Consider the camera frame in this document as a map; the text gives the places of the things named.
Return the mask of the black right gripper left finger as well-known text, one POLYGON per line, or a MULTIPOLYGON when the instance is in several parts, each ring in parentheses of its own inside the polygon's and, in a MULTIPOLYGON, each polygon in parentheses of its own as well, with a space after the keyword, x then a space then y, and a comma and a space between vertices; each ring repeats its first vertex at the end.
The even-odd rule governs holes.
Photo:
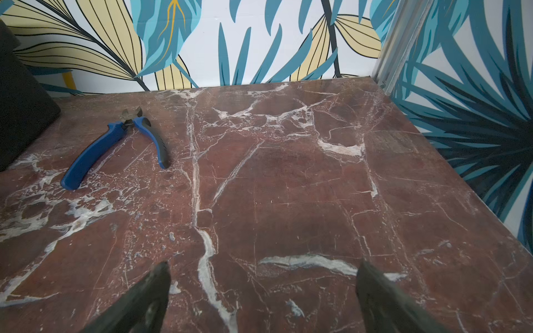
POLYGON ((169 302, 171 274, 161 262, 82 332, 160 332, 169 302))

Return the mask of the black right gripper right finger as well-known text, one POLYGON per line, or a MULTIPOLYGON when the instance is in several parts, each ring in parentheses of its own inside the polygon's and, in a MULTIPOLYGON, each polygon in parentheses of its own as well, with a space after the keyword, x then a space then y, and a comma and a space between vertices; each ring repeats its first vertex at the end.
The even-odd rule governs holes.
POLYGON ((355 292, 367 332, 448 331, 367 261, 358 268, 355 292))

